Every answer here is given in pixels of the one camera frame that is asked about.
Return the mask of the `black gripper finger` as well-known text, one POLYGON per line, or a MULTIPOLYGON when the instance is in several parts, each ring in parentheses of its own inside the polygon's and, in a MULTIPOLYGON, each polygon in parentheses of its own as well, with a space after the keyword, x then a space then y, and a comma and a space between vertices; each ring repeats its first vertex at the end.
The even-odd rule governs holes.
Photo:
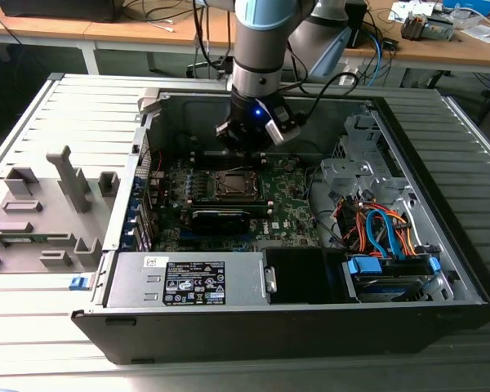
POLYGON ((265 152, 273 141, 264 128, 251 128, 247 131, 247 157, 255 157, 265 152))
POLYGON ((215 135, 228 151, 236 154, 250 154, 239 122, 232 119, 225 120, 221 125, 216 126, 215 135))

